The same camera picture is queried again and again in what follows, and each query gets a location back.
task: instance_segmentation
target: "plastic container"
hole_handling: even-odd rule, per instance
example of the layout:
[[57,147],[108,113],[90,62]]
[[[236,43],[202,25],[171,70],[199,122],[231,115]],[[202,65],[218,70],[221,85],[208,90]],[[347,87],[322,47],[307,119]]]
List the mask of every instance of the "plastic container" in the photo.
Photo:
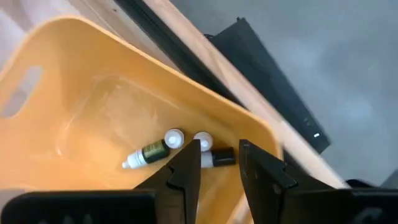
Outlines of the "plastic container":
[[[205,129],[219,148],[248,139],[281,157],[263,120],[74,17],[28,35],[0,73],[0,108],[0,189],[134,188],[179,149],[141,169],[121,163],[173,127],[187,139]],[[237,165],[203,169],[197,223],[225,223],[242,195]]]

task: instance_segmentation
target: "bin handle hole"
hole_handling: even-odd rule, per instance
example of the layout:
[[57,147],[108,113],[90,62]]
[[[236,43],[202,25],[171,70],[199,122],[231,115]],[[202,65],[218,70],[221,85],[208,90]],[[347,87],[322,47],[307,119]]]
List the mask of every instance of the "bin handle hole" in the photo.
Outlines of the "bin handle hole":
[[29,99],[30,94],[33,92],[37,83],[39,82],[43,73],[43,68],[40,66],[33,66],[26,71],[22,77],[18,87],[11,94],[7,103],[1,109],[0,116],[2,118],[10,118],[18,113],[22,106]]

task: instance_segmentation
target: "white bottle cap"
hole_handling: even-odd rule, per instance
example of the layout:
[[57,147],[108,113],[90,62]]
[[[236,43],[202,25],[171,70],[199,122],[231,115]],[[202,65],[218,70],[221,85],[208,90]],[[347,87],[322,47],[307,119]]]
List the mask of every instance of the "white bottle cap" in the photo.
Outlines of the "white bottle cap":
[[184,144],[184,133],[181,130],[173,128],[164,135],[166,145],[171,149],[178,149]]
[[202,131],[202,132],[196,133],[196,135],[193,138],[200,140],[200,150],[202,152],[210,150],[211,147],[213,146],[213,138],[211,137],[211,135],[209,133]]
[[142,155],[142,149],[137,150],[135,153],[127,156],[127,160],[122,163],[123,169],[137,169],[145,166],[147,162]]

